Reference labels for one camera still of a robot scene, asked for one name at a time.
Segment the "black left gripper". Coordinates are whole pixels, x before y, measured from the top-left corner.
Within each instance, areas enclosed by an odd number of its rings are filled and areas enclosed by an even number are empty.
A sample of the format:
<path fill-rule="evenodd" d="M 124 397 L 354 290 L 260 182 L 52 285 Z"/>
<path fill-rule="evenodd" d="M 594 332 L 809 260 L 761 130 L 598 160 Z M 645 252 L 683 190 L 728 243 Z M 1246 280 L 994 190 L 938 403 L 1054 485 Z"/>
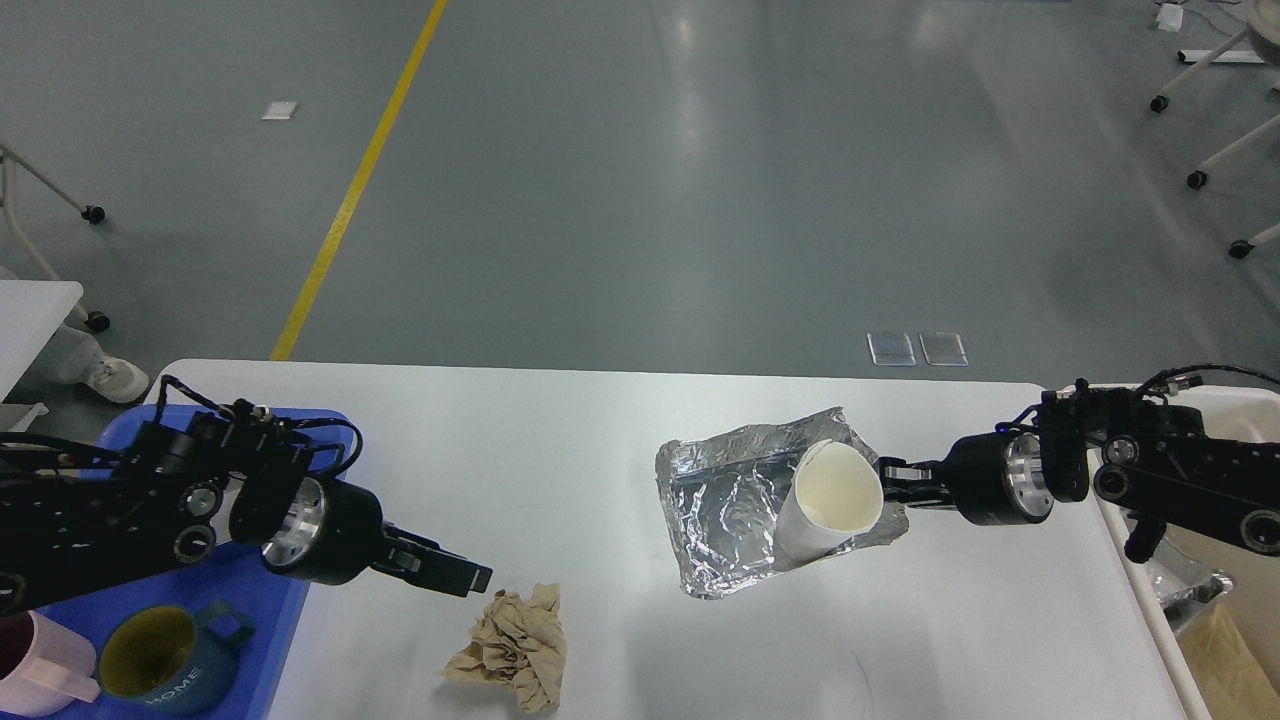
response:
<path fill-rule="evenodd" d="M 273 574 L 340 585 L 372 566 L 417 588 L 454 597 L 485 593 L 492 569 L 434 539 L 385 525 L 378 497 L 337 478 L 302 479 L 276 533 L 260 551 Z"/>

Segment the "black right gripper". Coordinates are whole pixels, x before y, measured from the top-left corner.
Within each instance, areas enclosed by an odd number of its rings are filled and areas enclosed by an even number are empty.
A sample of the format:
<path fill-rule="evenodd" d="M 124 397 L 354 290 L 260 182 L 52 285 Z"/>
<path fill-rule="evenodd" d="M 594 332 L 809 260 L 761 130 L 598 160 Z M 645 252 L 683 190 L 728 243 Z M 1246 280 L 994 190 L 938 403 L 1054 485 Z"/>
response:
<path fill-rule="evenodd" d="M 1030 525 L 1053 510 L 1041 443 L 1029 433 L 992 432 L 956 441 L 945 459 L 877 460 L 884 501 L 910 509 L 957 510 L 975 525 Z"/>

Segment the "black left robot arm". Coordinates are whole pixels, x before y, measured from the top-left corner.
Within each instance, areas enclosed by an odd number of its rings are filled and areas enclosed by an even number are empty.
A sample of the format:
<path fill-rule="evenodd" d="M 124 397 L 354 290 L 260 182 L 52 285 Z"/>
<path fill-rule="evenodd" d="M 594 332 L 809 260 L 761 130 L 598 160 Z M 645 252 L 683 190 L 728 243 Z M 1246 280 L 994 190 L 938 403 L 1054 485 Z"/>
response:
<path fill-rule="evenodd" d="M 220 544 L 266 571 L 342 585 L 374 570 L 454 597 L 492 569 L 389 523 L 346 479 L 364 451 L 346 416 L 218 404 L 164 375 L 123 448 L 3 434 L 3 614 L 192 568 Z"/>

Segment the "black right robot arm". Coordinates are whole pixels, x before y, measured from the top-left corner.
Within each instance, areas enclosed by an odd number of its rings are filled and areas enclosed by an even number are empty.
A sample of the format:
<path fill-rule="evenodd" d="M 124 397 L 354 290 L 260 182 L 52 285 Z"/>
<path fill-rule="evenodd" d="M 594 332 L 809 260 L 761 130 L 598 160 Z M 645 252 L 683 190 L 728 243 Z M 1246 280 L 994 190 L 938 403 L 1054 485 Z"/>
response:
<path fill-rule="evenodd" d="M 1078 379 L 1046 391 L 992 432 L 956 439 L 941 460 L 881 457 L 884 497 L 979 527 L 1015 527 L 1094 495 L 1133 520 L 1124 544 L 1132 562 L 1148 562 L 1169 527 L 1274 557 L 1277 445 L 1213 438 L 1198 409 L 1172 401 L 1206 372 L 1236 368 L 1203 363 L 1134 387 Z"/>

